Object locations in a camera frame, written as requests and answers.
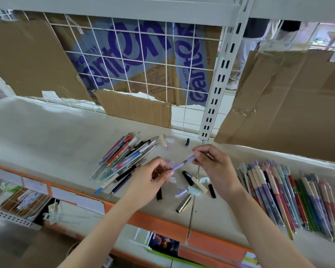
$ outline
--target metallic pen cap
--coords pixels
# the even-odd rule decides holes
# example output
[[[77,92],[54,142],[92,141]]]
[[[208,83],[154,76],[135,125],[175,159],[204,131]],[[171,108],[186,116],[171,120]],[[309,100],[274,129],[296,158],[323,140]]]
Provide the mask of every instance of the metallic pen cap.
[[[183,202],[181,202],[180,205],[176,208],[176,212],[177,212],[177,213],[181,213],[181,212],[186,208],[186,206],[187,206],[188,203],[190,202],[191,198],[192,198],[191,195],[188,194],[188,195],[184,198]]]

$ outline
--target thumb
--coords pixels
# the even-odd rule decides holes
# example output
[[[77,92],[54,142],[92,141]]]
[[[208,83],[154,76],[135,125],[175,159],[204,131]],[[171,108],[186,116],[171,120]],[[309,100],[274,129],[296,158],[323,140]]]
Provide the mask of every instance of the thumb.
[[[203,153],[199,151],[194,151],[194,156],[196,160],[201,163],[202,166],[204,167],[210,167],[212,165],[212,161]]]
[[[173,174],[174,171],[172,170],[164,171],[152,182],[155,183],[160,188],[164,184],[164,182],[166,182]]]

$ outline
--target dark blue pen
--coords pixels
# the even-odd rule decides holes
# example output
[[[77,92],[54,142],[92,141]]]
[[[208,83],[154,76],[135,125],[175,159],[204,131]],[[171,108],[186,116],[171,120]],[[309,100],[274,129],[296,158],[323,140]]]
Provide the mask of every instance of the dark blue pen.
[[[133,175],[133,172],[130,172],[128,175],[125,176],[125,178],[116,186],[114,187],[114,189],[112,190],[112,192],[109,193],[109,195],[114,194],[115,192],[117,192],[119,190],[119,188],[121,188],[124,183],[129,180],[129,178]]]

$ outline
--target torn cardboard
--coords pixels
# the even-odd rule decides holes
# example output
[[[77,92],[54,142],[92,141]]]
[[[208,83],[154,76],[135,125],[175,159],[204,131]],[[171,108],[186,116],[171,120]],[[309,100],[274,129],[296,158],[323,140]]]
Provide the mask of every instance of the torn cardboard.
[[[45,21],[0,20],[0,77],[18,96],[91,100],[87,89]]]
[[[109,90],[95,91],[94,95],[109,116],[170,128],[170,103],[148,100]]]
[[[332,54],[309,50],[250,55],[215,142],[335,162]]]
[[[26,15],[21,11],[15,11],[15,17],[21,21],[27,21],[26,16],[30,20],[46,19],[41,12],[25,13]],[[64,50],[82,51],[85,54],[83,57],[81,54],[67,52],[89,91],[96,90],[97,84],[100,90],[143,92],[174,105],[187,103],[205,106],[208,94],[201,92],[209,92],[213,77],[213,71],[205,69],[214,69],[221,27],[196,25],[196,37],[217,40],[194,40],[192,58],[194,69],[190,72],[188,68],[181,66],[191,65],[194,25],[176,23],[173,29],[172,23],[167,23],[165,26],[165,22],[140,20],[138,26],[137,20],[116,18],[113,26],[111,18],[90,16],[89,22],[87,16],[68,15],[70,20],[67,22],[63,14],[45,14],[51,23],[71,25],[72,30],[69,26],[52,27]],[[90,27],[90,24],[100,29],[95,29],[93,33],[91,29],[76,27]],[[112,30],[114,27],[117,30],[117,38],[115,31],[107,30]],[[150,34],[140,36],[137,33],[119,30]],[[165,32],[185,37],[165,37],[163,36]]]

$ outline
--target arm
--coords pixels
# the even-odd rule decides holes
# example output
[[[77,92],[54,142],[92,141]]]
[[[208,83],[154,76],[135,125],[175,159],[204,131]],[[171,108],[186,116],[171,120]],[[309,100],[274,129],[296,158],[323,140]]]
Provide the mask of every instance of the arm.
[[[121,230],[130,217],[149,203],[161,185],[172,176],[168,163],[157,157],[136,169],[123,198],[102,218],[94,230],[77,246],[58,268],[101,268]],[[156,170],[161,173],[152,180]]]
[[[314,267],[242,187],[227,154],[212,145],[192,150],[197,160],[192,163],[205,170],[217,193],[228,203],[263,268]]]

